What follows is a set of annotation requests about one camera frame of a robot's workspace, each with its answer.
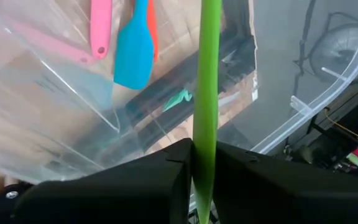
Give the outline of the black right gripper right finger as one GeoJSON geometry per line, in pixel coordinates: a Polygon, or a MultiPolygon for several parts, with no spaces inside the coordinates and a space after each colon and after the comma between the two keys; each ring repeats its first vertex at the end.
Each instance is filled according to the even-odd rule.
{"type": "Polygon", "coordinates": [[[213,201],[221,223],[358,224],[358,177],[218,142],[213,201]]]}

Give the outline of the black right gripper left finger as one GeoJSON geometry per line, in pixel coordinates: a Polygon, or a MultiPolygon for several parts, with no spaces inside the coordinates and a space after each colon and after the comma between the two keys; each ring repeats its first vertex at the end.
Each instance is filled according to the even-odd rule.
{"type": "Polygon", "coordinates": [[[187,223],[193,142],[86,177],[48,181],[18,201],[13,223],[187,223]]]}

